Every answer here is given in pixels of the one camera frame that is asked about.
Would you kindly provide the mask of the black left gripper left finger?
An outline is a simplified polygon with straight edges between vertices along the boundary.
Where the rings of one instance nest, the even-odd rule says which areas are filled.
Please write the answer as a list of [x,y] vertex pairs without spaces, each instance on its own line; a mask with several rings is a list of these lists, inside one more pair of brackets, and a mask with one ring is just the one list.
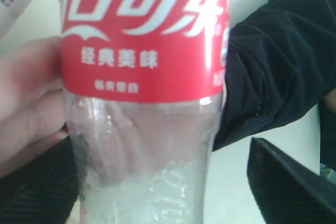
[[1,178],[1,223],[67,222],[79,195],[69,138]]

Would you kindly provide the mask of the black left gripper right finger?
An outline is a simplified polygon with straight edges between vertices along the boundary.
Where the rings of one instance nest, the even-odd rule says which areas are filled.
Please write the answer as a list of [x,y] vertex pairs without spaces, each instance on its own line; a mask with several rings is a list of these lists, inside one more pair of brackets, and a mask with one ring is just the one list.
[[265,223],[335,223],[335,184],[264,138],[252,138],[248,183]]

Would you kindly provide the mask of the black sleeved forearm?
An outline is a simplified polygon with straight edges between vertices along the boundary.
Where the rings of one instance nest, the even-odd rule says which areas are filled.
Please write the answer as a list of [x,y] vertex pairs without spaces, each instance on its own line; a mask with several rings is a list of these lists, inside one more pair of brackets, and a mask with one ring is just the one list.
[[335,0],[268,0],[230,31],[214,150],[320,105],[321,164],[335,169]]

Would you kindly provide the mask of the person's open hand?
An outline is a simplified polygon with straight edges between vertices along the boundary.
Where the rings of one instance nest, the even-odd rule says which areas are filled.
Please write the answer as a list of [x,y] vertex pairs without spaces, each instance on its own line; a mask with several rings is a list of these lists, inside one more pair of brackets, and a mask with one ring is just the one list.
[[68,136],[60,71],[60,37],[32,37],[39,22],[16,30],[20,45],[1,56],[1,178]]

